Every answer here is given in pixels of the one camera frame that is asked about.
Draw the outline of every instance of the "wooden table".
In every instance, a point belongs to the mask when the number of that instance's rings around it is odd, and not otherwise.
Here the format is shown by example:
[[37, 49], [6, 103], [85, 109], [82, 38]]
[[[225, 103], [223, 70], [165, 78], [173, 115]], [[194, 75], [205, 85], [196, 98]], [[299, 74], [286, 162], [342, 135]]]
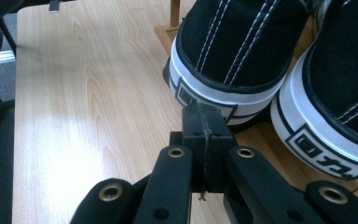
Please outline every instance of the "wooden table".
[[[181, 17], [194, 0], [181, 2]], [[107, 178], [148, 175], [182, 107], [161, 77], [167, 60], [154, 33], [170, 2], [79, 0], [26, 8], [18, 17], [13, 223], [68, 223], [89, 190]], [[319, 174], [297, 160], [271, 124], [237, 139], [256, 147], [303, 189], [328, 179], [358, 195], [358, 181]], [[193, 198], [192, 223], [228, 223], [222, 195]]]

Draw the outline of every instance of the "brass grommet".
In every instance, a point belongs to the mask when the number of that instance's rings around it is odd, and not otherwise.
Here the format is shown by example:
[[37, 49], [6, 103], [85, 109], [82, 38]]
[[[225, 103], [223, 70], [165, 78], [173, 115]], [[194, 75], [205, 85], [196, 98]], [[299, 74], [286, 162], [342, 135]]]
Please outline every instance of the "brass grommet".
[[246, 158], [246, 159], [250, 159], [255, 156], [255, 153], [247, 147], [242, 147], [242, 148], [238, 149], [237, 154], [243, 158]]
[[108, 184], [100, 190], [99, 197], [104, 202], [112, 202], [123, 194], [123, 187], [118, 183]]
[[185, 156], [185, 152], [181, 148], [172, 148], [168, 151], [170, 157], [179, 158]]
[[319, 193], [330, 203], [345, 204], [348, 202], [348, 197], [345, 194], [332, 187], [320, 187]]

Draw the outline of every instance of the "printed logo on sole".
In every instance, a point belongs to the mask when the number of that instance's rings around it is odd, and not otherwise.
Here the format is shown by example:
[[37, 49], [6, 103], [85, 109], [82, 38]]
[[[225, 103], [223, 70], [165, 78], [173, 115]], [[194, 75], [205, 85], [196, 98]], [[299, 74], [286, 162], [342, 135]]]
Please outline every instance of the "printed logo on sole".
[[298, 157], [317, 170], [347, 180], [358, 178], [358, 163], [334, 153], [307, 124], [288, 137], [286, 143]]
[[212, 102], [202, 97], [197, 92], [191, 90], [181, 77], [179, 78], [179, 83], [176, 88], [175, 98], [182, 106], [191, 105], [196, 102], [212, 105], [221, 111], [226, 122], [229, 122], [232, 119], [233, 114], [238, 107], [237, 105], [217, 104], [216, 102]]

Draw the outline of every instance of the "canvas sneaker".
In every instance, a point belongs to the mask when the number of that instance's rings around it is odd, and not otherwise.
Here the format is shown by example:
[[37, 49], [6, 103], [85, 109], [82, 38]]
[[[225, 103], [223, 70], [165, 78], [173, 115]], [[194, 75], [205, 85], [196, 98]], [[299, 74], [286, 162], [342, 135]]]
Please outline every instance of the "canvas sneaker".
[[320, 1], [198, 0], [184, 18], [163, 75], [181, 105], [221, 110], [227, 124], [257, 115], [282, 85]]
[[358, 178], [358, 0], [332, 0], [320, 33], [271, 105], [286, 146], [315, 169]]

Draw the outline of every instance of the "white rubber sole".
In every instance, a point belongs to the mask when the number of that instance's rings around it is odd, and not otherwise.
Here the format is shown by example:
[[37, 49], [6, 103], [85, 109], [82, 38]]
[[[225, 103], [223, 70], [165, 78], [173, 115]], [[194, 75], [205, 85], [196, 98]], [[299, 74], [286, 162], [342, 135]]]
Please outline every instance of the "white rubber sole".
[[286, 146], [306, 164], [339, 178], [358, 178], [358, 145], [331, 127], [305, 92], [306, 54], [272, 101], [272, 123]]
[[268, 91], [255, 94], [227, 93], [212, 89], [191, 75], [179, 59], [176, 51], [176, 39], [173, 41], [170, 60], [172, 95], [183, 106], [193, 102], [213, 105], [220, 109], [228, 125], [244, 123], [257, 115], [270, 103], [282, 83], [283, 79]]

